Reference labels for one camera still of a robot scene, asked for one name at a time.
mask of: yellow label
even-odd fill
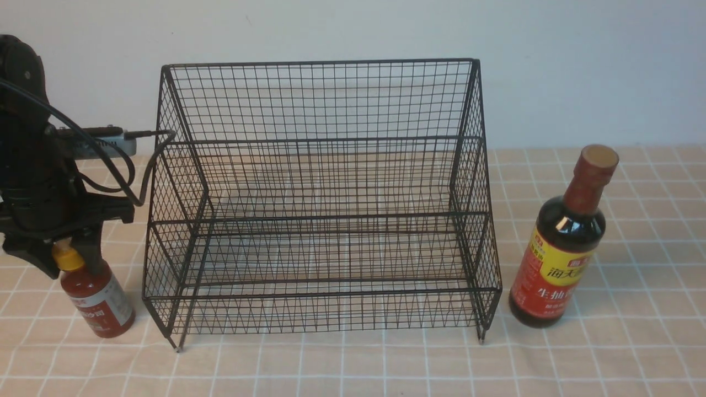
[[[532,232],[529,248],[541,263],[539,273],[542,278],[558,287],[578,283],[593,255],[593,250],[580,253],[561,251],[549,244],[536,227]]]

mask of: metal mesh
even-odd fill
[[[179,135],[143,287],[160,330],[482,339],[502,285],[481,97],[472,59],[164,67],[157,127]]]

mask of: hot sauce bottle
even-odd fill
[[[561,318],[606,228],[598,209],[618,153],[603,145],[581,150],[563,196],[539,210],[532,236],[510,289],[510,310],[523,324],[543,328]]]
[[[61,287],[93,333],[101,338],[115,338],[130,329],[135,322],[135,310],[108,263],[101,260],[97,272],[88,271],[69,239],[57,242],[52,247],[52,256],[64,271]]]

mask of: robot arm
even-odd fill
[[[0,35],[0,79],[48,102],[42,60],[14,36]],[[127,197],[86,191],[75,161],[85,148],[79,148],[66,130],[56,130],[49,116],[44,107],[0,86],[3,249],[57,278],[59,268],[51,255],[54,241],[72,237],[73,247],[93,268],[102,258],[103,222],[131,223],[135,208]],[[119,133],[108,129],[94,132]]]

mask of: bottle cap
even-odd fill
[[[86,265],[81,254],[71,246],[70,239],[59,240],[52,247],[52,256],[63,271],[74,271]]]
[[[581,150],[581,156],[574,167],[574,177],[590,186],[606,186],[619,161],[618,153],[608,146],[588,145]]]

